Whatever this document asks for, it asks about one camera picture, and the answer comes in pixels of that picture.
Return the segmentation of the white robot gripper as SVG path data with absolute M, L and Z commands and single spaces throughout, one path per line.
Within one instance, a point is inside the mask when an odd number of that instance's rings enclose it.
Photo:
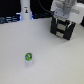
M 74 22 L 80 21 L 80 7 L 77 4 L 77 0 L 53 0 L 51 11 L 53 12 L 52 33 L 55 35 L 58 24 L 58 20 L 55 18 L 72 21 L 68 27 L 68 39 L 70 39 L 75 27 Z

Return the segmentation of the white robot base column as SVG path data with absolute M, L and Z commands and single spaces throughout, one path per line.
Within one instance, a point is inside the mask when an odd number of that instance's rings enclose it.
M 20 0 L 21 2 L 21 19 L 31 20 L 32 12 L 30 9 L 30 0 Z

